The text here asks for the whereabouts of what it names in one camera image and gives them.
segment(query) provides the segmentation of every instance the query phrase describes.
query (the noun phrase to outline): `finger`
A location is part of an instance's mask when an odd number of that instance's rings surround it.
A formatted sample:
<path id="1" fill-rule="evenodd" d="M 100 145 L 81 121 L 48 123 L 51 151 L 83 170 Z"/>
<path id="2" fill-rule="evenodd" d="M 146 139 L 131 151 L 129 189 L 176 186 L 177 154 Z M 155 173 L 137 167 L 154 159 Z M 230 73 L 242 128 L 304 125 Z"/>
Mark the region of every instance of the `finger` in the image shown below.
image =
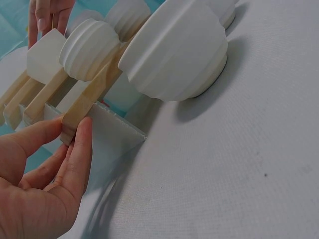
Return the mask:
<path id="1" fill-rule="evenodd" d="M 38 168 L 26 173 L 21 180 L 22 188 L 24 182 L 27 182 L 31 188 L 37 189 L 43 189 L 52 182 L 65 159 L 67 150 L 68 147 L 66 145 L 61 145 L 57 151 Z"/>
<path id="2" fill-rule="evenodd" d="M 24 151 L 25 157 L 33 155 L 42 145 L 50 143 L 61 134 L 61 118 L 40 121 L 20 132 L 7 134 L 4 139 L 12 140 L 12 147 Z"/>
<path id="3" fill-rule="evenodd" d="M 65 173 L 65 170 L 67 168 L 67 164 L 68 164 L 68 161 L 69 161 L 69 158 L 70 158 L 70 155 L 72 153 L 72 150 L 73 150 L 73 146 L 74 146 L 74 143 L 72 143 L 69 148 L 68 148 L 68 151 L 66 153 L 66 156 L 65 156 L 65 159 L 58 171 L 58 173 L 56 174 L 55 178 L 54 178 L 54 182 L 49 184 L 48 186 L 46 186 L 44 188 L 44 191 L 48 192 L 50 191 L 52 188 L 56 187 L 56 186 L 59 186 L 61 185 L 61 182 L 62 182 L 62 179 L 63 179 L 63 176 L 64 176 L 64 173 Z"/>
<path id="4" fill-rule="evenodd" d="M 59 23 L 59 13 L 56 13 L 53 16 L 53 28 L 58 28 L 58 23 Z"/>
<path id="5" fill-rule="evenodd" d="M 0 136 L 0 177 L 17 186 L 23 177 L 27 158 L 43 144 L 57 138 L 60 132 L 61 118 L 58 118 Z"/>
<path id="6" fill-rule="evenodd" d="M 46 27 L 46 29 L 42 32 L 42 37 L 45 36 L 50 30 L 52 30 L 52 20 L 53 20 L 53 14 L 50 15 L 49 24 Z"/>
<path id="7" fill-rule="evenodd" d="M 35 16 L 38 30 L 45 31 L 50 22 L 50 0 L 37 0 L 35 5 Z"/>
<path id="8" fill-rule="evenodd" d="M 92 159 L 92 155 L 93 155 L 93 149 L 91 147 L 91 159 Z M 86 189 L 88 187 L 88 182 L 89 182 L 89 178 L 90 178 L 90 171 L 91 171 L 91 163 L 89 165 L 89 168 L 88 170 L 86 171 L 86 175 L 85 175 L 85 187 L 84 187 L 84 190 L 83 190 L 83 194 L 86 192 Z"/>
<path id="9" fill-rule="evenodd" d="M 35 3 L 36 0 L 31 0 L 29 5 L 28 16 L 28 48 L 30 49 L 37 41 L 38 26 L 35 17 Z"/>
<path id="10" fill-rule="evenodd" d="M 72 10 L 72 8 L 68 8 L 68 9 L 62 10 L 59 13 L 59 23 L 58 23 L 57 29 L 63 35 L 65 33 L 65 29 L 66 29 L 66 26 L 68 24 L 68 20 L 69 20 L 70 14 L 71 14 L 71 10 Z"/>
<path id="11" fill-rule="evenodd" d="M 61 186 L 50 190 L 66 204 L 80 205 L 91 165 L 92 120 L 84 118 L 77 129 L 74 148 L 68 160 Z"/>

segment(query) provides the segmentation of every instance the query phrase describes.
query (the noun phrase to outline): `white block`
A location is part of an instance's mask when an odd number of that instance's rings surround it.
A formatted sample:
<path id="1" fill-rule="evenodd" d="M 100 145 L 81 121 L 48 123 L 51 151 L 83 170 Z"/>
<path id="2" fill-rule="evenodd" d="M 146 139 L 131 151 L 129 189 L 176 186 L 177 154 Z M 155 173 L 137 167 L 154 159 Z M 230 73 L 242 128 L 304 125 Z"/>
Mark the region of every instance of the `white block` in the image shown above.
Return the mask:
<path id="1" fill-rule="evenodd" d="M 41 38 L 27 53 L 27 74 L 35 80 L 47 84 L 62 68 L 59 63 L 65 37 L 53 29 Z"/>

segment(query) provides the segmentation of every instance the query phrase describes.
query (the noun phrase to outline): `ribbed bowl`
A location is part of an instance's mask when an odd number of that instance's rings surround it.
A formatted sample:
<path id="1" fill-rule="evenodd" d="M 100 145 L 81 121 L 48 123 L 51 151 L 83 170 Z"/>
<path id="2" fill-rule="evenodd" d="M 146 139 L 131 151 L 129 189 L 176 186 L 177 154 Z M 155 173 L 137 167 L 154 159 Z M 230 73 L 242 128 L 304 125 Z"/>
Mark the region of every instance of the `ribbed bowl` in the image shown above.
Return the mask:
<path id="1" fill-rule="evenodd" d="M 183 101 L 204 92 L 226 64 L 218 17 L 198 0 L 166 0 L 136 34 L 119 68 L 139 92 Z"/>

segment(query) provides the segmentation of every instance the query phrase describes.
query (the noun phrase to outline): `white cup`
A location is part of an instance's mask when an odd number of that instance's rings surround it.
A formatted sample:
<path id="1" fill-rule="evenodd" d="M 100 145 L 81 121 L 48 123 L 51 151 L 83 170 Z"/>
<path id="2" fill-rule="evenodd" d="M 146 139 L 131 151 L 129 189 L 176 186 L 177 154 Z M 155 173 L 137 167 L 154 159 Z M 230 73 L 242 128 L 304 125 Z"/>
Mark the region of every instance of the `white cup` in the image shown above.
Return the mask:
<path id="1" fill-rule="evenodd" d="M 217 79 L 227 47 L 225 29 L 203 1 L 166 0 L 136 34 L 119 68 L 139 92 L 183 101 Z"/>
<path id="2" fill-rule="evenodd" d="M 143 0 L 118 0 L 104 21 L 114 28 L 121 42 L 126 42 L 132 31 L 140 26 L 150 14 L 151 10 Z"/>
<path id="3" fill-rule="evenodd" d="M 68 38 L 78 27 L 78 25 L 90 18 L 96 21 L 103 21 L 103 16 L 99 12 L 93 10 L 84 10 L 70 23 L 70 26 L 65 31 L 65 37 Z"/>
<path id="4" fill-rule="evenodd" d="M 59 62 L 70 77 L 91 81 L 119 48 L 118 35 L 108 23 L 88 19 L 66 40 Z"/>

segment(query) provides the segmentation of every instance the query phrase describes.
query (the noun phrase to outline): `ribbed ceramic cup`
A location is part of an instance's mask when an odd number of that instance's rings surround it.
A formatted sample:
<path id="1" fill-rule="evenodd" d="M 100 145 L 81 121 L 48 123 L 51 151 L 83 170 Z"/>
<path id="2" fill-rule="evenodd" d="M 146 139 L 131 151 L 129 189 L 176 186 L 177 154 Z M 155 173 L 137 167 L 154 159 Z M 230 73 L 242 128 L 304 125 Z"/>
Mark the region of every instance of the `ribbed ceramic cup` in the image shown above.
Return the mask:
<path id="1" fill-rule="evenodd" d="M 119 47 L 118 35 L 108 23 L 88 19 L 66 40 L 59 62 L 72 78 L 91 81 Z"/>
<path id="2" fill-rule="evenodd" d="M 96 21 L 103 21 L 103 16 L 99 12 L 88 9 L 84 10 L 70 23 L 70 26 L 65 31 L 65 37 L 68 38 L 78 25 L 90 18 Z"/>
<path id="3" fill-rule="evenodd" d="M 105 17 L 105 22 L 115 29 L 121 42 L 126 42 L 132 31 L 150 14 L 151 10 L 143 0 L 118 0 Z"/>

